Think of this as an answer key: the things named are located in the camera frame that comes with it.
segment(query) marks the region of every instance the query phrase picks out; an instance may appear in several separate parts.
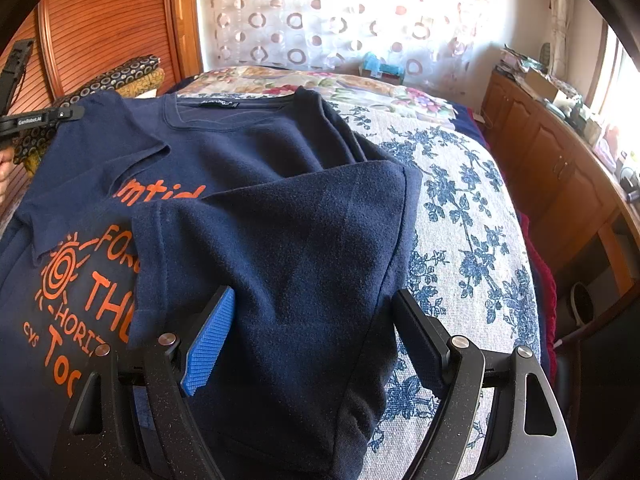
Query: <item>sheer curtain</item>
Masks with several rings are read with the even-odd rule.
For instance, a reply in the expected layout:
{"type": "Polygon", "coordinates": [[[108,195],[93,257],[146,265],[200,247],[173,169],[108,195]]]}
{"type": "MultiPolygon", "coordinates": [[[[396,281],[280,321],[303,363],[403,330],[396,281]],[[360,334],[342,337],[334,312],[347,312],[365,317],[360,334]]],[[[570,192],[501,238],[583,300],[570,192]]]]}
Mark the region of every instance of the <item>sheer curtain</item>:
{"type": "Polygon", "coordinates": [[[492,0],[200,0],[208,68],[240,64],[352,72],[365,53],[407,84],[464,91],[492,0]]]}
{"type": "Polygon", "coordinates": [[[551,56],[549,73],[558,79],[566,77],[568,63],[567,31],[574,15],[574,0],[551,0],[551,56]]]}

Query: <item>blue textured pad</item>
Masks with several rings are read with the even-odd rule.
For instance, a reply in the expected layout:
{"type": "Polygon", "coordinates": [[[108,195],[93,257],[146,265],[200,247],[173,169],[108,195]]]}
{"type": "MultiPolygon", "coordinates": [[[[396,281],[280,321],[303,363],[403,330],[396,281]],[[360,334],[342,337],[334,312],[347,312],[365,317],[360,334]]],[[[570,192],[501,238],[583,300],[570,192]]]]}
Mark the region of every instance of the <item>blue textured pad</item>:
{"type": "Polygon", "coordinates": [[[231,328],[236,307],[236,294],[228,288],[198,332],[187,351],[186,370],[180,386],[188,396],[209,380],[226,336],[231,328]]]}

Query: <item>wooden cabinet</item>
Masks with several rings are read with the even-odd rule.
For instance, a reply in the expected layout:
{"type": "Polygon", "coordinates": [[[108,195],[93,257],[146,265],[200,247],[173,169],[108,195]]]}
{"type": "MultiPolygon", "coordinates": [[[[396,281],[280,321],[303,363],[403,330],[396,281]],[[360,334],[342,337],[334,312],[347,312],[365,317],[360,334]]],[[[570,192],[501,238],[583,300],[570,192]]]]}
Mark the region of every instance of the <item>wooden cabinet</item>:
{"type": "Polygon", "coordinates": [[[569,126],[515,83],[494,73],[482,110],[496,117],[487,141],[514,206],[531,220],[532,241],[557,272],[597,236],[619,197],[569,126]]]}

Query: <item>colorful floral quilt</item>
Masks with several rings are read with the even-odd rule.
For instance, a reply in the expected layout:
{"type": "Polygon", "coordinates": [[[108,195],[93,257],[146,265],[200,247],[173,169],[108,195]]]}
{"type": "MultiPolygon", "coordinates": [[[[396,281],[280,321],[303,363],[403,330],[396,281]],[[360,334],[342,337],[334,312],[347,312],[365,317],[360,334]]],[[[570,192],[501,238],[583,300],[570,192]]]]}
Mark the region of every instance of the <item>colorful floral quilt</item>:
{"type": "MultiPolygon", "coordinates": [[[[282,80],[274,83],[266,75],[272,69],[248,69],[209,73],[181,94],[233,92],[236,98],[255,98],[284,92],[282,80]],[[251,91],[254,94],[238,93],[251,91]]],[[[320,91],[354,131],[422,171],[406,281],[422,310],[438,317],[449,333],[466,335],[480,348],[511,352],[526,345],[540,358],[535,294],[513,205],[491,155],[454,131],[451,105],[427,97],[433,103],[429,109],[426,101],[410,97],[410,89],[393,87],[397,93],[392,96],[392,89],[386,88],[390,85],[376,81],[348,79],[351,84],[343,86],[348,76],[300,74],[305,73],[296,73],[286,84],[320,91]],[[364,86],[375,88],[382,102],[365,106],[357,90],[364,86]]],[[[400,339],[386,394],[386,410],[369,442],[360,480],[401,479],[438,406],[438,399],[420,385],[400,339]]],[[[492,390],[482,391],[459,478],[476,467],[492,397],[492,390]]]]}

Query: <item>silver bolt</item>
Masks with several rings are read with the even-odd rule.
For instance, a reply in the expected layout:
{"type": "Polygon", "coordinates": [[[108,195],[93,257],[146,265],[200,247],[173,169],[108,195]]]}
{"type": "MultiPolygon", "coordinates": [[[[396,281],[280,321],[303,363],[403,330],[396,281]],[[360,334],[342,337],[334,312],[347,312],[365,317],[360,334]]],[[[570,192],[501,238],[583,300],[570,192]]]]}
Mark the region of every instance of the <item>silver bolt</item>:
{"type": "Polygon", "coordinates": [[[111,347],[109,345],[107,345],[107,343],[102,343],[101,345],[98,345],[95,350],[94,353],[98,356],[98,357],[104,357],[105,355],[107,355],[109,352],[111,351],[111,347]]]}
{"type": "Polygon", "coordinates": [[[172,334],[171,332],[164,333],[158,338],[158,342],[162,346],[171,346],[175,343],[175,334],[172,334]]]}
{"type": "Polygon", "coordinates": [[[529,348],[528,346],[518,346],[516,351],[518,352],[520,357],[524,357],[525,359],[529,359],[533,355],[531,348],[529,348]]]}
{"type": "Polygon", "coordinates": [[[469,339],[467,339],[463,335],[453,336],[451,338],[451,342],[453,343],[453,346],[455,346],[456,348],[468,348],[469,346],[469,339]]]}

